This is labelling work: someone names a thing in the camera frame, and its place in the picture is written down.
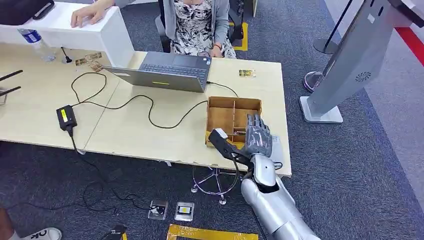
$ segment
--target office chair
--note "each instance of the office chair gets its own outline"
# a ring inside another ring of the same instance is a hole
[[[160,36],[160,42],[162,43],[162,48],[164,53],[171,52],[171,40],[167,37],[165,33],[165,14],[164,14],[164,0],[158,0],[160,15],[156,17],[154,22],[156,23],[157,32]],[[228,30],[228,38],[230,43],[233,43],[235,40],[243,39],[243,17],[244,17],[244,4],[245,0],[229,0],[229,10],[228,10],[228,21],[234,23],[234,26],[230,26]]]

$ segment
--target cardboard box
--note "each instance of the cardboard box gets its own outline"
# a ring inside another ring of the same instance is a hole
[[[207,123],[205,144],[213,147],[208,137],[213,129],[221,128],[228,140],[241,149],[245,144],[245,135],[236,134],[245,132],[247,115],[262,112],[262,101],[253,98],[210,96],[207,103]]]

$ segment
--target hand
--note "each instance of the hand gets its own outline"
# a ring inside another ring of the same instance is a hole
[[[105,13],[105,10],[115,4],[114,0],[98,0],[95,3],[78,9],[72,13],[70,26],[75,28],[83,27],[83,19],[86,17],[91,18],[90,24],[95,24],[100,21]]]
[[[210,57],[211,58],[222,58],[223,55],[221,54],[221,49],[218,46],[213,46],[213,48],[210,50]]]
[[[270,128],[264,124],[258,114],[247,115],[246,139],[241,149],[247,156],[263,154],[271,157],[273,151],[273,136]]]

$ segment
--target robotic hand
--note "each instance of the robotic hand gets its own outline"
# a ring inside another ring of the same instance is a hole
[[[209,140],[226,159],[248,167],[241,182],[241,194],[259,216],[275,240],[320,240],[303,221],[295,200],[276,175],[270,159],[273,137],[270,129],[255,114],[247,115],[244,147],[239,150],[227,142],[222,129],[214,129]]]

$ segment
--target white table surface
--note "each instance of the white table surface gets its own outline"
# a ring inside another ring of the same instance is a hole
[[[88,54],[87,51],[67,53],[75,59]],[[77,103],[71,89],[72,81],[80,74],[89,72],[88,67],[77,67],[75,63],[63,64],[63,55],[58,52],[53,62],[44,62],[34,54],[30,46],[0,44],[0,76],[23,70],[22,73],[0,81],[0,87],[22,88],[7,96],[5,105],[0,105],[0,140],[44,145],[59,148],[72,148],[67,132],[59,127],[56,109]],[[119,79],[108,77],[106,88],[93,100],[107,104]],[[87,98],[98,91],[104,83],[102,76],[86,76],[75,83],[81,98]],[[88,142],[104,109],[89,104],[75,108],[78,126],[74,128],[74,138],[78,148]]]
[[[146,52],[136,52],[130,67],[138,69],[145,55]],[[256,70],[257,77],[239,77],[240,69]],[[113,81],[119,79],[116,76],[108,77]],[[262,100],[261,116],[272,134],[281,138],[284,161],[283,168],[277,173],[291,176],[281,64],[214,58],[208,80],[234,89],[240,97]],[[118,107],[136,95],[147,95],[154,100],[151,119],[160,126],[175,125],[191,107],[209,96],[234,97],[230,90],[216,85],[208,85],[203,94],[133,86],[120,80],[107,106]],[[160,129],[150,124],[150,105],[150,100],[140,97],[121,109],[105,110],[84,149],[141,159],[235,169],[231,161],[205,145],[206,103],[196,107],[173,129]]]

